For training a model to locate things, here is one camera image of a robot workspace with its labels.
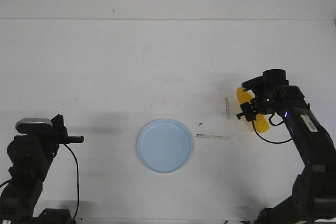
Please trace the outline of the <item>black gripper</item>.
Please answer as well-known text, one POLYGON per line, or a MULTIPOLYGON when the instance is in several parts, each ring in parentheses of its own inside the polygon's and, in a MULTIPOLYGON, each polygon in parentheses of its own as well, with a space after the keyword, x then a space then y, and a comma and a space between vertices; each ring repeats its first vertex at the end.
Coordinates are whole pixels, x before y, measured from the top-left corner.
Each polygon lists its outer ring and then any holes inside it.
POLYGON ((242 90, 251 90, 254 98, 252 98, 251 104, 248 102, 240 104, 241 112, 236 115, 237 119, 240 120, 244 117, 246 121, 256 120, 258 111, 255 107, 270 102, 270 93, 274 91, 276 86, 288 84, 286 72, 282 69, 269 69, 264 71, 261 76, 243 82, 241 84, 242 90))
POLYGON ((81 144, 84 142, 84 136, 70 136, 64 125, 64 117, 57 114, 51 119, 52 131, 49 137, 49 151, 51 156, 56 156, 60 144, 81 144))

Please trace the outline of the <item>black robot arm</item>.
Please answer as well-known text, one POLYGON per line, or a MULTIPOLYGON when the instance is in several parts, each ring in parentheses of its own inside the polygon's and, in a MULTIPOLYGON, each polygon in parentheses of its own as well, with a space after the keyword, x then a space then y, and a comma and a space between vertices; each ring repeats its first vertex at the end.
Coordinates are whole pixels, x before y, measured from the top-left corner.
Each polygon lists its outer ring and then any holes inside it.
POLYGON ((15 129, 19 134, 7 147, 11 177, 1 184, 1 223, 76 223, 69 209, 46 208, 38 217, 33 213, 59 147, 83 143, 84 137, 68 135, 61 114, 23 118, 15 129))
POLYGON ((335 146, 297 86, 282 69, 270 69, 241 84, 237 93, 241 113, 255 124, 257 115, 278 114, 286 126, 304 169, 291 196, 273 208, 264 208, 255 223, 314 223, 335 218, 335 146))

